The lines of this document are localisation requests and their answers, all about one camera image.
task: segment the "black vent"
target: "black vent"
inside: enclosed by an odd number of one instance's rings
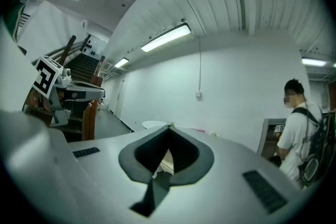
[[[86,150],[74,151],[73,154],[76,158],[87,156],[93,153],[100,152],[96,147],[87,148]]]
[[[243,174],[244,179],[269,214],[286,205],[287,201],[257,171]]]

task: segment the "man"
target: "man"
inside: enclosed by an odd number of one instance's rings
[[[292,79],[285,85],[285,98],[283,99],[288,108],[305,108],[320,122],[322,112],[318,105],[308,102],[305,98],[304,89],[298,80]],[[307,124],[307,116],[300,113],[292,113],[286,121],[282,136],[278,142],[280,158],[283,160],[280,170],[288,178],[296,182],[301,188],[303,182],[300,178],[298,166],[307,158],[310,139],[315,134],[317,126],[310,120]]]

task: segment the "backpack strap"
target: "backpack strap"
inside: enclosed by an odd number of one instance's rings
[[[308,119],[310,119],[315,125],[319,125],[320,123],[315,119],[315,117],[309,112],[309,110],[305,108],[295,108],[292,112],[293,113],[299,113],[302,115],[307,116],[308,113]]]

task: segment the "ceiling light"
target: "ceiling light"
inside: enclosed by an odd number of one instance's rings
[[[302,63],[304,65],[307,66],[317,66],[317,67],[323,67],[326,65],[326,61],[322,61],[322,60],[315,60],[315,59],[307,59],[307,58],[303,58],[302,59]]]
[[[152,49],[155,49],[156,47],[165,44],[169,41],[172,41],[174,39],[177,39],[179,37],[183,37],[185,35],[188,35],[191,33],[191,29],[187,23],[183,23],[181,25],[178,25],[176,27],[173,27],[172,29],[158,35],[154,39],[151,39],[149,42],[144,44],[141,49],[145,52],[148,52]]]
[[[124,57],[115,65],[115,67],[121,67],[122,65],[124,65],[127,62],[128,62],[128,59]]]

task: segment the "wooden handrail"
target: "wooden handrail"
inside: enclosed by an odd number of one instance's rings
[[[71,46],[73,45],[73,43],[75,42],[76,40],[76,36],[72,36],[68,42],[68,44],[66,45],[65,47],[65,50],[63,51],[63,54],[61,56],[61,59],[58,61],[58,63],[63,66],[64,65],[64,62],[65,62],[65,59],[68,57],[68,54],[69,54],[69,51],[71,49]]]
[[[74,44],[74,45],[71,47],[71,50],[70,50],[68,56],[71,54],[71,52],[72,52],[73,50],[75,50],[75,49],[80,49],[80,48],[83,46],[83,42],[79,42],[79,43],[77,43],[77,44],[78,44],[77,46],[75,46],[75,44]],[[52,59],[56,61],[56,59],[60,58],[60,57],[62,56],[62,54],[63,54],[63,51],[61,51],[61,52],[59,52],[58,54],[52,56]]]
[[[99,76],[100,69],[102,69],[104,63],[105,63],[105,56],[101,56],[97,64],[96,70],[94,71],[94,74],[93,74],[94,76],[97,76],[97,77]]]
[[[83,47],[84,47],[84,45],[82,45],[82,46],[78,46],[78,47],[75,48],[75,49],[71,49],[71,50],[69,51],[68,56],[74,54],[76,51],[80,50],[80,48],[83,48]],[[59,61],[60,58],[61,58],[61,55],[58,55],[57,58],[53,58],[53,60],[55,60],[55,61]]]
[[[84,40],[84,41],[81,41],[81,42],[74,43],[74,44],[71,46],[71,48],[74,48],[74,47],[76,47],[77,45],[78,45],[78,47],[83,46],[83,45],[85,45],[86,42],[87,42],[87,41]],[[55,60],[55,59],[59,58],[59,56],[61,56],[61,55],[63,54],[63,51],[66,49],[66,47],[67,47],[67,46],[64,46],[64,47],[61,47],[61,48],[59,48],[59,49],[53,50],[52,52],[46,54],[46,56],[49,56],[49,57],[52,56],[53,60]],[[38,59],[36,59],[35,61],[33,61],[31,64],[34,66],[34,65],[37,63],[37,61],[38,61]]]
[[[90,83],[96,86],[101,86],[103,82],[102,77],[93,75]],[[83,115],[83,124],[82,124],[82,140],[94,140],[95,139],[95,122],[96,122],[96,113],[98,109],[98,100],[95,100],[92,103],[92,107],[85,109]]]

